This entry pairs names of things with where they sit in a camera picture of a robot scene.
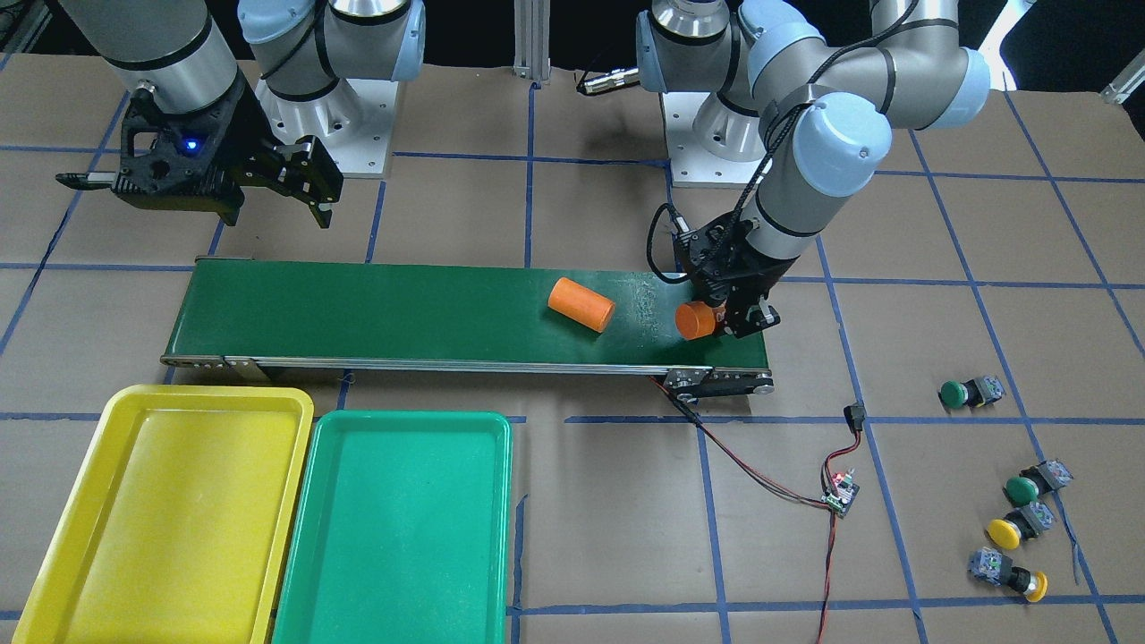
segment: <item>green tray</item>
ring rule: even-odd
[[[274,644],[502,644],[512,430],[332,411],[314,430]]]
[[[603,333],[547,308],[561,276],[616,301]],[[767,369],[759,333],[681,339],[674,312],[689,299],[689,286],[648,273],[203,259],[163,361],[647,375]]]

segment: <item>conveyor belt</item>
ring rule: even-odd
[[[561,276],[616,301],[603,333],[547,308]],[[698,375],[769,390],[761,336],[679,337],[673,314],[690,296],[645,273],[202,259],[163,362],[255,377],[267,367],[682,374],[670,384]]]

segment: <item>light blue joint cap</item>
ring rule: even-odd
[[[405,17],[405,34],[394,63],[390,80],[413,80],[421,73],[421,61],[426,53],[426,7],[421,0],[413,0]]]
[[[656,55],[656,40],[652,37],[652,23],[648,11],[637,16],[637,68],[640,70],[640,86],[649,92],[666,93],[664,71],[660,69],[660,56]]]
[[[239,0],[243,39],[262,45],[298,26],[314,13],[314,0]]]
[[[846,92],[818,99],[795,127],[799,173],[829,197],[850,197],[870,181],[891,151],[891,124],[875,104]]]
[[[759,72],[780,52],[805,38],[823,40],[798,9],[783,0],[745,0],[740,7],[740,21],[757,38],[748,53],[748,79],[755,87]]]
[[[962,86],[942,116],[925,129],[962,127],[974,120],[989,97],[990,68],[986,64],[986,58],[977,49],[963,47],[963,50],[966,52],[966,76],[962,78]]]

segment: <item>black connector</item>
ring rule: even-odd
[[[867,408],[861,402],[848,405],[843,408],[843,417],[847,419],[851,431],[859,433],[862,431],[862,422],[867,419]]]

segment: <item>orange cylinder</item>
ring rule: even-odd
[[[616,303],[568,277],[561,277],[548,293],[548,308],[601,333],[613,320]]]
[[[686,301],[676,309],[676,330],[686,340],[714,333],[722,321],[722,306],[712,308],[702,301]]]

